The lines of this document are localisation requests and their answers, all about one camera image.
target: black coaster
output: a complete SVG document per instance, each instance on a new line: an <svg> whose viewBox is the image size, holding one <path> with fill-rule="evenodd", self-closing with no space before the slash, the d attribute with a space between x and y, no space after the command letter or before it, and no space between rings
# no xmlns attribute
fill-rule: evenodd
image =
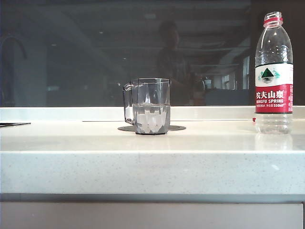
<svg viewBox="0 0 305 229"><path fill-rule="evenodd" d="M184 129L186 129L185 126L181 126L181 125L170 125L169 128L168 128L168 131L176 131L176 130L184 130ZM133 126L133 125L122 126L122 127L119 127L118 130L134 131L134 126Z"/></svg>

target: countertop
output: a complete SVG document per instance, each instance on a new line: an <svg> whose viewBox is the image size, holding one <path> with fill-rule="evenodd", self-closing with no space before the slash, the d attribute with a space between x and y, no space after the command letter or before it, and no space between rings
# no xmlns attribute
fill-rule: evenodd
<svg viewBox="0 0 305 229"><path fill-rule="evenodd" d="M171 124L186 129L136 135L117 129L125 122L81 121L1 128L1 196L305 200L305 120L294 120L290 135L260 135L245 120Z"/></svg>

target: cabinet door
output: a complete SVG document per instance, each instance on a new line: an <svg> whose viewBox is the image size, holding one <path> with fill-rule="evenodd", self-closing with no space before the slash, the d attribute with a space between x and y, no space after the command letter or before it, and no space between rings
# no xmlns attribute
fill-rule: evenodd
<svg viewBox="0 0 305 229"><path fill-rule="evenodd" d="M302 229L302 204L2 202L2 229Z"/></svg>

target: plastic bottle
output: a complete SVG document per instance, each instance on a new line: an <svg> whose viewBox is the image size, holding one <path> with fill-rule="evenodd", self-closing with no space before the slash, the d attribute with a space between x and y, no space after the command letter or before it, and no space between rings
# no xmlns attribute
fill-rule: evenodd
<svg viewBox="0 0 305 229"><path fill-rule="evenodd" d="M288 134L292 129L293 55L281 12L264 18L255 55L255 127L264 134Z"/></svg>

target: red label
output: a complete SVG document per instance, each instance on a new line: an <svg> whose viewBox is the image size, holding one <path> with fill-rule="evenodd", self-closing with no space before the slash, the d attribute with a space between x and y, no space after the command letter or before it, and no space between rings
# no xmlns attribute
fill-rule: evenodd
<svg viewBox="0 0 305 229"><path fill-rule="evenodd" d="M256 87L256 113L292 113L293 85Z"/></svg>

